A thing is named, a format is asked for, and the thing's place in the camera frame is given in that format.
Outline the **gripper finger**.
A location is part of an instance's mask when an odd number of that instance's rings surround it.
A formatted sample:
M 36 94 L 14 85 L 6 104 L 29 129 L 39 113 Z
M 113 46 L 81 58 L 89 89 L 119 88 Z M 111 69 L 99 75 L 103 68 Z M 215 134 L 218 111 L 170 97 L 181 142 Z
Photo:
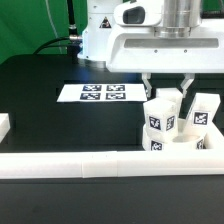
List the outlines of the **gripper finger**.
M 152 86 L 150 84 L 151 74 L 150 73 L 143 73 L 142 74 L 142 81 L 146 87 L 146 95 L 148 98 L 151 97 Z
M 195 79 L 194 73 L 186 73 L 184 75 L 184 80 L 180 84 L 182 93 L 183 93 L 183 97 L 186 97 L 187 90 L 190 87 L 190 85 L 193 83 L 194 79 Z

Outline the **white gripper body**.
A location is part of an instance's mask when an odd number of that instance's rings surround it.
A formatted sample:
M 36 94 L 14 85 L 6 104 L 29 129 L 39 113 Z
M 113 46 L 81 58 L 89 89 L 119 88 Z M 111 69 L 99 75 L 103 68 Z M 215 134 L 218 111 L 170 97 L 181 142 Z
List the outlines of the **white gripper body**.
M 106 67 L 126 73 L 224 73 L 224 19 L 204 19 L 187 38 L 158 38 L 152 28 L 115 25 Z

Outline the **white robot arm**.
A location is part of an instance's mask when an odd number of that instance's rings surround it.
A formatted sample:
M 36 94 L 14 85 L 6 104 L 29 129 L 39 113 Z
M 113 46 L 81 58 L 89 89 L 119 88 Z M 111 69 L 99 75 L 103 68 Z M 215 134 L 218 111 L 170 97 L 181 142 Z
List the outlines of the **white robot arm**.
M 202 0 L 87 0 L 83 64 L 140 73 L 182 73 L 186 90 L 197 73 L 224 73 L 224 12 L 204 13 Z

